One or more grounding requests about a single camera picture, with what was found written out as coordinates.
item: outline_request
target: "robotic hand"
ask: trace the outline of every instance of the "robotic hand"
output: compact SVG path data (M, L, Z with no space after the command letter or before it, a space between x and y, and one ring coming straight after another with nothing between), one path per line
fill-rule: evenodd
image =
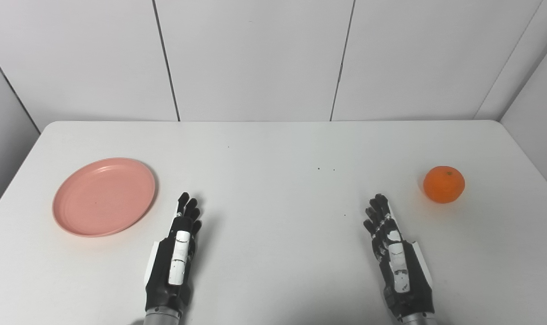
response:
M183 193L169 235L155 242L145 273L144 325L178 325L183 308L189 305L187 284L195 254L195 235L201 228L197 200Z
M377 194L366 209L364 227L372 235L372 249L385 280L384 298L404 325L436 325L432 279L420 247L402 238L385 196Z

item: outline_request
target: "white table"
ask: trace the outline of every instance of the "white table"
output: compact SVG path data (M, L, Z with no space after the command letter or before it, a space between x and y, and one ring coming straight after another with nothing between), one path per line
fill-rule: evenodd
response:
M61 230L51 200L106 157L149 165L147 215L104 238ZM467 188L420 190L435 165ZM0 324L126 325L144 316L151 244L183 191L200 198L188 325L387 325L362 226L376 193L420 242L441 325L547 324L547 183L491 121L58 122L0 201Z

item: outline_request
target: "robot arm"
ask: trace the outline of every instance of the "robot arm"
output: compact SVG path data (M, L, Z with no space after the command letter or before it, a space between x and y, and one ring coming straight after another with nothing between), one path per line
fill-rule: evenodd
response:
M169 234L153 245L145 274L144 325L178 325L183 308L189 305L187 283L195 254L195 235L201 228L197 200L183 193Z
M372 249L385 280L384 298L404 325L436 325L432 280L416 242L400 233L385 196L377 194L366 209L364 227L372 235Z

